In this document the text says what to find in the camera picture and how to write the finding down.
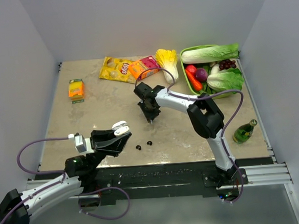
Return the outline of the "white earbud charging case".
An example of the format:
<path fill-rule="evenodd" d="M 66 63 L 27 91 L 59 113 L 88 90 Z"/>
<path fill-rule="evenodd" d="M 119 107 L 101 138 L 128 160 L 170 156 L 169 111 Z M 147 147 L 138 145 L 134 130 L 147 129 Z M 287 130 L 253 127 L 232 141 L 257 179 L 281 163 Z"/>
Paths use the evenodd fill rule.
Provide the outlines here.
<path fill-rule="evenodd" d="M 126 121 L 119 121 L 112 126 L 115 137 L 121 136 L 130 130 Z"/>

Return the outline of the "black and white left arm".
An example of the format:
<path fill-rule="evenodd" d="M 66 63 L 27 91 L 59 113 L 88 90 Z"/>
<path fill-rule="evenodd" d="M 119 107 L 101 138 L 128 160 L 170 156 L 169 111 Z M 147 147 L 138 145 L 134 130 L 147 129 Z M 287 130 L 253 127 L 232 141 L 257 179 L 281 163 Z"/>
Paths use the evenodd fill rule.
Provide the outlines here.
<path fill-rule="evenodd" d="M 23 192 L 9 191 L 0 204 L 0 224 L 30 224 L 35 216 L 71 196 L 94 193 L 96 167 L 106 156 L 117 157 L 131 135 L 126 125 L 94 130 L 88 139 L 79 133 L 64 137 L 74 142 L 79 155 L 67 159 L 51 181 Z"/>

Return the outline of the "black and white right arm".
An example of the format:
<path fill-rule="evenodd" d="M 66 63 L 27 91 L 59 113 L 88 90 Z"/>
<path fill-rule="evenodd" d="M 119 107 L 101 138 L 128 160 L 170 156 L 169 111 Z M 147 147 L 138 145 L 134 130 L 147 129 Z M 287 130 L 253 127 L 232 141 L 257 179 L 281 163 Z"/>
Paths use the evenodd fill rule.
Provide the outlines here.
<path fill-rule="evenodd" d="M 171 108 L 188 115 L 195 132 L 206 139 L 215 157 L 219 184 L 230 185 L 239 175 L 239 184 L 244 177 L 232 155 L 225 138 L 224 114 L 209 95 L 191 96 L 172 92 L 157 85 L 151 88 L 145 83 L 135 86 L 134 94 L 148 123 L 160 114 L 160 108 Z"/>

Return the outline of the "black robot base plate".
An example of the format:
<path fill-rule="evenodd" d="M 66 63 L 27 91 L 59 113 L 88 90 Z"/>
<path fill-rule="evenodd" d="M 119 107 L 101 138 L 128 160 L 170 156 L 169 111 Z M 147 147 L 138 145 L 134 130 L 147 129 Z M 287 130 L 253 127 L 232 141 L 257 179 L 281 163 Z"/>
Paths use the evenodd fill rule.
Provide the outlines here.
<path fill-rule="evenodd" d="M 247 184 L 245 169 L 240 171 Z M 223 187 L 241 186 L 238 178 L 236 174 L 235 179 L 219 184 L 217 167 L 212 161 L 97 168 L 95 181 L 85 193 L 94 191 L 102 205 L 127 198 L 215 197 Z"/>

